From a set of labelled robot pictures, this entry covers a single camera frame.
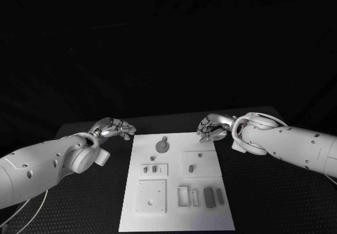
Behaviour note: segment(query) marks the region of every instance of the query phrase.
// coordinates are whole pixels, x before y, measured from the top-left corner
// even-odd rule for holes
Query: black background
[[[334,1],[1,1],[1,155],[62,124],[273,106],[337,135]]]

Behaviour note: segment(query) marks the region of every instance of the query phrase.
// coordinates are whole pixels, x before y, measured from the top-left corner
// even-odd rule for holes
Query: screw hole
[[[30,179],[30,178],[31,178],[31,176],[33,176],[33,171],[31,171],[31,170],[28,170],[28,171],[27,171],[27,178]]]

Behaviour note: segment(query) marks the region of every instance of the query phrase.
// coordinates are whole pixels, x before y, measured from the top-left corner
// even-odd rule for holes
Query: robotic arm
[[[269,115],[247,113],[242,117],[208,114],[195,134],[200,143],[220,140],[231,132],[231,148],[255,155],[269,153],[276,159],[337,177],[337,137],[289,127]]]
[[[135,130],[128,122],[106,117],[86,133],[27,146],[0,158],[0,209],[36,197],[93,162],[103,166],[111,154],[100,144],[116,135],[129,140]]]

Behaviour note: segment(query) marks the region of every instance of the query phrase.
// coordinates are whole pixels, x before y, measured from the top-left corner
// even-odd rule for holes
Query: textured tabletop
[[[247,112],[280,118],[272,107],[214,111],[237,117]],[[123,120],[136,127],[136,134],[181,133],[195,131],[208,113]],[[87,131],[93,123],[64,124],[56,139]],[[231,143],[230,135],[214,141],[236,233],[337,233],[337,190],[329,180],[270,155],[256,156],[234,151]],[[123,141],[118,136],[111,137],[102,148],[111,153],[105,166],[92,164],[82,174],[66,176],[49,189],[41,210],[21,234],[118,232],[132,138]],[[10,221],[5,234],[14,234],[23,228],[43,197],[44,193],[30,200]]]

